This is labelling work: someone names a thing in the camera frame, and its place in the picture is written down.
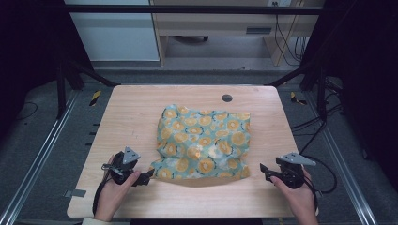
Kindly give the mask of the light wooden desk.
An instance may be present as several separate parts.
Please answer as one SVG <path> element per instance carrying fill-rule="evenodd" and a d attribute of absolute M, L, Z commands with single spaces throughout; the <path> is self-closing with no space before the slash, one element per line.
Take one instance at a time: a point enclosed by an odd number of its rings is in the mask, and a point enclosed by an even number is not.
<path fill-rule="evenodd" d="M 152 6 L 235 6 L 235 7 L 298 7 L 321 8 L 326 0 L 149 0 Z M 157 35 L 183 36 L 246 36 L 264 39 L 270 58 L 278 66 L 289 52 L 288 40 L 307 38 L 318 19 L 316 15 L 261 14 L 174 14 L 153 15 Z"/>

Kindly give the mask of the teal orange-print cloth bag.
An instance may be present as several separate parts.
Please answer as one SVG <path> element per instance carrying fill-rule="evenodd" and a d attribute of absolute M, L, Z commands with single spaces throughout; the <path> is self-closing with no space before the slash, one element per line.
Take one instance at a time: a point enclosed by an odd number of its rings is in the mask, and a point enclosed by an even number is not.
<path fill-rule="evenodd" d="M 158 179 L 250 176 L 244 162 L 250 149 L 251 115 L 247 112 L 200 111 L 169 105 L 157 129 L 160 158 L 150 168 Z"/>

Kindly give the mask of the white cabinet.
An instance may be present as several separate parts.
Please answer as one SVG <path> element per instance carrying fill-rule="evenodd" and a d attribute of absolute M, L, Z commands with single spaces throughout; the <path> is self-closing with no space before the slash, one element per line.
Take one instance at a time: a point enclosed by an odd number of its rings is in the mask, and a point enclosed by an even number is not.
<path fill-rule="evenodd" d="M 71 13 L 91 61 L 158 61 L 150 13 Z"/>

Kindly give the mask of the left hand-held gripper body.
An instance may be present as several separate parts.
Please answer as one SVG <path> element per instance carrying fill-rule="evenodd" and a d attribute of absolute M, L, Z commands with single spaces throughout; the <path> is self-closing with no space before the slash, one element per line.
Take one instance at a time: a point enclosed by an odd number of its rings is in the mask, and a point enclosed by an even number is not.
<path fill-rule="evenodd" d="M 104 163 L 101 168 L 108 171 L 113 180 L 121 185 L 133 173 L 133 168 L 140 157 L 138 153 L 126 146 L 124 151 L 120 151 L 114 156 L 111 163 Z"/>

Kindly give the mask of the yellow-handled tool right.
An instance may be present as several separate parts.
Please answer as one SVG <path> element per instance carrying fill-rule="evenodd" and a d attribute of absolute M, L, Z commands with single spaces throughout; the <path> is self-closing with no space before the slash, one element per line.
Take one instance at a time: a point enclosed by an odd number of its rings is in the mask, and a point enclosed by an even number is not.
<path fill-rule="evenodd" d="M 295 94 L 295 92 L 291 92 L 290 93 L 290 99 L 291 99 L 292 102 L 295 102 L 297 104 L 307 105 L 307 101 L 306 100 L 302 100 L 302 99 L 298 99 L 296 94 Z"/>

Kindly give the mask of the person's left hand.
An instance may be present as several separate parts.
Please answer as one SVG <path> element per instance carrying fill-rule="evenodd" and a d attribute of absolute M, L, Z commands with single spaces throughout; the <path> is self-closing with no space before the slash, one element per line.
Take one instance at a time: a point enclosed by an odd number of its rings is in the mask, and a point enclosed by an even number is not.
<path fill-rule="evenodd" d="M 105 183 L 99 194 L 94 219 L 110 222 L 140 174 L 140 171 L 135 171 L 122 185 L 118 185 L 112 178 L 108 178 L 109 174 L 105 172 L 103 176 Z"/>

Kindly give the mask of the black metal frame stand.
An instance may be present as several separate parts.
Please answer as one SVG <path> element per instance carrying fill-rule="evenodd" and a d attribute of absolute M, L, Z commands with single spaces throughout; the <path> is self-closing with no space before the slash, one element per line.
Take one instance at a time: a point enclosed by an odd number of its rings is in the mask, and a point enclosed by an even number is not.
<path fill-rule="evenodd" d="M 56 70 L 58 99 L 57 119 L 60 119 L 67 109 L 65 81 L 68 81 L 73 90 L 81 90 L 84 87 L 84 81 L 81 78 L 81 74 L 85 74 L 108 87 L 117 86 L 116 82 L 112 82 L 100 76 L 93 68 L 84 67 L 75 61 L 65 61 L 60 63 Z"/>
<path fill-rule="evenodd" d="M 267 83 L 267 86 L 278 87 L 283 83 L 286 83 L 298 75 L 304 75 L 299 87 L 303 91 L 308 91 L 317 85 L 317 97 L 316 97 L 316 111 L 322 121 L 327 120 L 327 109 L 325 101 L 326 91 L 326 71 L 320 63 L 310 62 L 299 66 L 297 69 L 289 72 L 287 75 L 282 76 L 280 79 Z"/>

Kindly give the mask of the person's right hand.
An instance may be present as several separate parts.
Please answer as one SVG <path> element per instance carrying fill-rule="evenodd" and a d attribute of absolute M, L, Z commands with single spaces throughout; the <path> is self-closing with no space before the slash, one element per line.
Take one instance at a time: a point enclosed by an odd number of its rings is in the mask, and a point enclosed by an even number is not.
<path fill-rule="evenodd" d="M 292 189 L 277 177 L 272 177 L 271 183 L 287 199 L 291 212 L 295 217 L 299 215 L 316 216 L 314 195 L 308 186 L 303 185 L 300 188 Z"/>

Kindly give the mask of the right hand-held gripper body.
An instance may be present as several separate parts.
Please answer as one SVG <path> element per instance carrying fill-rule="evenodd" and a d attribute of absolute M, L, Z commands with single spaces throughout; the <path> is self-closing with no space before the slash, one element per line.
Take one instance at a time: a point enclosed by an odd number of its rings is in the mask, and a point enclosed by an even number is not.
<path fill-rule="evenodd" d="M 276 157 L 276 163 L 280 166 L 280 172 L 278 172 L 276 176 L 292 189 L 300 188 L 304 184 L 302 166 L 316 165 L 314 160 L 294 152 Z"/>

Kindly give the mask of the yellow black striped tape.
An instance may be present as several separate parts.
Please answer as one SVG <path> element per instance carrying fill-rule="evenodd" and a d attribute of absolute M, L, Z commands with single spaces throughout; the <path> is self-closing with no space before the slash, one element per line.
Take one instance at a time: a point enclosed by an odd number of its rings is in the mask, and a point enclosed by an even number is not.
<path fill-rule="evenodd" d="M 96 105 L 96 103 L 97 103 L 97 101 L 98 101 L 98 99 L 100 97 L 100 94 L 101 94 L 100 90 L 95 91 L 95 93 L 93 94 L 93 96 L 92 96 L 92 98 L 91 98 L 91 100 L 89 102 L 89 106 L 95 106 Z"/>

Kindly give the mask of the black horizontal frame bar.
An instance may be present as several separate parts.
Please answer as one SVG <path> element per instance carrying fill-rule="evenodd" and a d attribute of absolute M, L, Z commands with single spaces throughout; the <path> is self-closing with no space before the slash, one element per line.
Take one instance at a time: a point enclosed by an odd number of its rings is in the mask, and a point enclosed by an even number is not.
<path fill-rule="evenodd" d="M 233 6 L 144 6 L 144 5 L 65 5 L 69 12 L 82 13 L 177 13 L 177 14 L 278 14 L 320 15 L 322 7 L 233 7 Z"/>

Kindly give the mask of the grey tape piece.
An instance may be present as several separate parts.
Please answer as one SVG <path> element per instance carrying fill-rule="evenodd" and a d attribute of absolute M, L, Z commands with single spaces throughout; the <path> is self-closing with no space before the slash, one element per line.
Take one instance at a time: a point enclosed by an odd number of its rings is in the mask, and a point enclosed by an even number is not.
<path fill-rule="evenodd" d="M 67 189 L 64 192 L 64 197 L 66 198 L 72 198 L 72 197 L 83 197 L 85 195 L 86 191 L 82 189 Z"/>

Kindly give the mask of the black curtain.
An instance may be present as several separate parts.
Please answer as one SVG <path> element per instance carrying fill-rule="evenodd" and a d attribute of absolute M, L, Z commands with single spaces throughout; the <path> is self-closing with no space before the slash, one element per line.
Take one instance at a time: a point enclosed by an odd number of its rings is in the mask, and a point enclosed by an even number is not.
<path fill-rule="evenodd" d="M 344 105 L 368 153 L 398 191 L 398 0 L 325 0 L 302 62 L 333 29 L 321 67 L 343 82 Z"/>
<path fill-rule="evenodd" d="M 0 140 L 27 93 L 56 79 L 60 54 L 92 68 L 70 14 L 49 9 L 64 4 L 65 0 L 0 0 Z"/>

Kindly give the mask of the aluminium floor rail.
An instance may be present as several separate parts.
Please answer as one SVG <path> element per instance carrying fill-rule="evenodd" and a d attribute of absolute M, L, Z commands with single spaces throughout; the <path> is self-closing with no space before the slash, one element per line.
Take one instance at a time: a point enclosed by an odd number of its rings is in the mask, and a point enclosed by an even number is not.
<path fill-rule="evenodd" d="M 50 132 L 38 150 L 38 153 L 23 177 L 21 184 L 18 186 L 6 209 L 0 215 L 0 225 L 13 225 L 15 222 L 28 195 L 35 185 L 48 156 L 52 153 L 54 145 L 69 119 L 70 112 L 73 110 L 78 96 L 78 91 L 70 92 L 70 97 L 67 101 L 65 110 L 54 120 L 54 124 Z"/>
<path fill-rule="evenodd" d="M 328 152 L 329 159 L 333 162 L 333 172 L 338 176 L 341 184 L 345 188 L 348 198 L 360 220 L 361 225 L 378 225 L 374 213 L 367 203 L 354 174 L 348 167 L 341 150 L 333 138 L 328 128 L 328 118 L 330 115 L 340 111 L 342 106 L 337 104 L 330 109 L 326 109 L 326 119 L 320 119 L 320 112 L 316 108 L 315 99 L 309 92 L 304 92 L 303 96 L 308 100 L 308 106 L 312 114 L 316 117 L 315 121 L 319 124 L 318 133 L 322 136 L 325 149 Z"/>

